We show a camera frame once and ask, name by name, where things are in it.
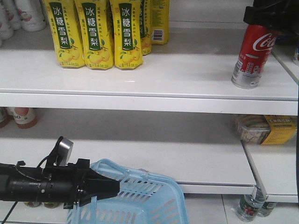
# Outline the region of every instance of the juice carton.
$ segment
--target juice carton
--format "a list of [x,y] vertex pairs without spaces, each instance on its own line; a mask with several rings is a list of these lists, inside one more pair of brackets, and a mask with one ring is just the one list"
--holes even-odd
[[74,0],[44,0],[55,53],[63,68],[85,65],[80,24]]
[[85,64],[95,70],[112,68],[114,43],[109,0],[75,2],[81,24]]
[[115,66],[132,70],[143,63],[140,40],[141,0],[110,0],[114,23]]
[[151,52],[151,1],[141,0],[140,5],[140,38],[142,55],[148,55]]
[[170,0],[152,0],[152,44],[166,44],[169,38]]

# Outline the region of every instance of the plastic bottle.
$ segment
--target plastic bottle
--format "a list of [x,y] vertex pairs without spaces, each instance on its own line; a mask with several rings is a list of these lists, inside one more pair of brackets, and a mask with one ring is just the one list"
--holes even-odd
[[251,222],[257,215],[260,208],[263,206],[265,198],[262,191],[257,187],[256,195],[244,195],[237,207],[236,214],[244,222]]
[[0,38],[7,40],[14,35],[14,30],[8,22],[8,16],[4,8],[3,1],[0,0]]
[[28,207],[31,207],[31,208],[35,208],[37,206],[40,206],[41,203],[40,202],[24,202],[24,204]]
[[43,204],[48,209],[53,209],[60,205],[60,203],[58,203],[58,202],[44,202]]
[[9,119],[4,107],[0,107],[0,128],[9,123]]
[[21,16],[21,25],[24,30],[34,32],[46,27],[39,0],[15,0],[14,2]]
[[21,29],[21,20],[14,4],[14,0],[2,0],[8,15],[8,22],[14,30]]
[[257,216],[267,217],[276,207],[277,202],[265,202],[261,209],[258,211]]
[[30,128],[37,123],[37,117],[33,108],[9,107],[9,110],[14,114],[14,121],[21,129]]

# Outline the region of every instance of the green label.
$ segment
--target green label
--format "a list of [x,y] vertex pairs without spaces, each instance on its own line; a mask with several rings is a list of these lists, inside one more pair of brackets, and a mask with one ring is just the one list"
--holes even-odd
[[60,47],[70,49],[71,44],[67,35],[62,5],[58,2],[50,2],[49,4],[55,19]]
[[140,38],[145,38],[145,23],[144,23],[144,2],[145,0],[141,0],[140,4],[140,15],[139,15],[139,25],[140,25]]
[[122,28],[122,49],[133,50],[133,33],[132,33],[132,4],[121,3],[121,28]]
[[94,3],[82,3],[88,33],[90,50],[101,50],[97,26],[97,9]]
[[244,197],[240,200],[240,208],[249,216],[255,216],[259,210],[259,208],[252,207],[250,204],[248,204]]

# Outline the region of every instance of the juice bottle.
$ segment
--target juice bottle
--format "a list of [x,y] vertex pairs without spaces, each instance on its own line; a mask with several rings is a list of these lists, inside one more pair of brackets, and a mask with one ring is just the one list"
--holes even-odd
[[21,29],[21,20],[14,4],[14,0],[3,0],[3,3],[8,14],[8,22],[13,30]]
[[63,68],[85,66],[78,13],[74,0],[44,0],[57,60]]
[[166,44],[169,39],[169,0],[152,0],[152,44]]
[[29,107],[9,107],[13,113],[14,121],[21,129],[33,127],[37,123],[37,117],[33,108]]
[[35,32],[46,27],[42,7],[39,0],[14,0],[21,17],[22,28]]
[[141,0],[140,4],[140,38],[142,55],[148,55],[151,52],[151,3],[152,0]]
[[80,18],[85,64],[90,69],[113,67],[113,39],[109,0],[75,0]]
[[132,70],[143,63],[140,40],[140,0],[110,0],[114,23],[115,66]]
[[0,0],[0,38],[7,40],[14,35],[14,30],[8,22],[8,16],[3,1]]

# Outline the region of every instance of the black object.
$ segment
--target black object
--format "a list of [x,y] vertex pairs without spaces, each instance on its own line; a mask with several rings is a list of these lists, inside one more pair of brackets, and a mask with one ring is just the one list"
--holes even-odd
[[0,200],[19,202],[59,202],[72,209],[90,203],[91,198],[104,199],[117,196],[120,183],[104,177],[89,168],[90,161],[78,159],[76,164],[59,166],[60,137],[48,157],[45,168],[23,167],[0,163]]
[[299,0],[254,0],[246,7],[244,22],[299,35]]

